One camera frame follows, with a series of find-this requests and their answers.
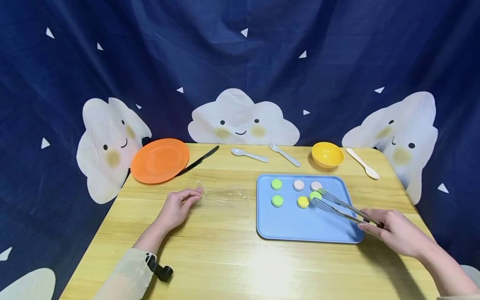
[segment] knife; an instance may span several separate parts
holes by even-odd
[[[188,167],[186,167],[185,169],[183,169],[182,171],[180,171],[180,173],[178,173],[176,176],[180,176],[180,175],[183,175],[185,173],[187,173],[188,171],[190,171],[191,169],[193,169],[194,167],[198,166],[205,158],[209,157],[210,155],[212,155],[213,153],[215,153],[218,149],[220,148],[220,146],[216,146],[215,148],[213,148],[212,150],[208,151],[207,154],[205,154],[204,156],[202,156],[201,158],[197,159],[197,161],[195,161],[193,164],[189,165]]]

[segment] tongs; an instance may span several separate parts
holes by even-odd
[[[337,216],[342,216],[346,219],[349,219],[349,220],[357,222],[357,223],[366,223],[366,224],[374,223],[379,228],[384,227],[383,223],[378,222],[378,221],[370,218],[369,216],[367,216],[366,214],[364,214],[360,210],[356,209],[355,207],[351,206],[350,204],[341,201],[340,199],[338,199],[335,195],[333,195],[329,191],[326,191],[325,189],[318,189],[318,192],[322,195],[322,198],[321,199],[318,199],[318,198],[315,198],[315,197],[312,198],[312,204],[315,205],[316,207],[318,207],[322,210],[325,210],[329,213],[336,214]],[[328,204],[325,200],[328,200],[328,201],[333,202],[333,203],[335,203],[339,206],[342,206],[344,208],[347,208],[347,209],[353,211],[357,215],[363,217],[363,220],[360,220],[357,217],[351,216],[347,213],[344,213],[344,212],[336,209],[335,207]]]

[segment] white spoon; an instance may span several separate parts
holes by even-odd
[[[350,148],[345,149],[345,151],[350,154],[356,161],[358,161],[363,168],[365,169],[365,173],[367,173],[368,176],[370,176],[373,179],[379,179],[380,175],[378,175],[377,172],[375,172],[374,169],[371,167],[367,166],[366,163],[363,162],[363,160]]]
[[[264,162],[264,163],[267,163],[267,162],[268,162],[268,158],[266,158],[266,157],[263,157],[263,156],[260,156],[260,155],[255,155],[255,154],[251,154],[251,153],[245,152],[245,151],[243,151],[243,150],[241,150],[241,149],[232,148],[232,153],[235,154],[236,156],[245,155],[245,156],[251,157],[251,158],[253,158],[253,159],[260,160],[261,162]]]

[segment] finger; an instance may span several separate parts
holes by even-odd
[[[190,198],[187,199],[187,201],[185,201],[182,205],[182,209],[188,211],[192,205],[194,205],[195,203],[199,202],[201,199],[200,196],[192,196]]]
[[[183,201],[183,199],[189,197],[189,196],[201,196],[202,193],[198,192],[197,190],[192,190],[192,189],[185,189],[180,192],[173,193],[175,198]]]
[[[374,236],[378,237],[379,239],[383,240],[385,234],[388,233],[385,229],[378,228],[377,226],[373,226],[370,224],[360,223],[359,228],[365,232],[371,233]]]
[[[382,223],[385,223],[386,221],[386,213],[388,210],[383,210],[383,209],[361,209],[361,212],[369,216],[370,218],[374,219],[375,221],[379,221]]]

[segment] wooden table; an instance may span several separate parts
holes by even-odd
[[[190,163],[213,148],[210,144],[188,147]],[[381,152],[356,150],[380,174],[375,181],[348,154],[337,169],[328,171],[315,165],[310,147],[283,147],[302,163],[301,168],[267,146],[239,148],[269,157],[268,164],[233,156],[231,148],[221,145],[199,166],[164,184],[144,185],[130,176],[61,299],[91,300],[155,219],[167,193],[194,188],[198,180],[210,194],[161,249],[161,264],[171,266],[175,275],[169,284],[155,278],[144,299],[410,300],[438,295],[419,262],[399,257],[373,236],[350,245],[263,240],[256,233],[255,185],[262,173],[337,175],[356,207],[397,209],[428,232]]]

